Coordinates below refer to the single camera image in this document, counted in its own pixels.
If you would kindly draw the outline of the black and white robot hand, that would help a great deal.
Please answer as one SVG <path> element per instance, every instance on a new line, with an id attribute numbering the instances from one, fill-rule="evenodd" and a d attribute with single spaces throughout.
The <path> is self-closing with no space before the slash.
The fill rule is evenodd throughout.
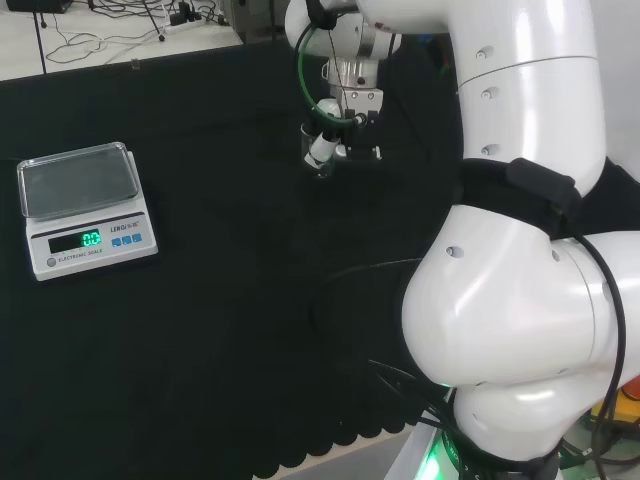
<path id="1" fill-rule="evenodd" d="M 338 89 L 337 98 L 320 100 L 301 126 L 302 159 L 319 177 L 338 163 L 373 163 L 382 159 L 379 146 L 384 93 L 379 89 Z"/>

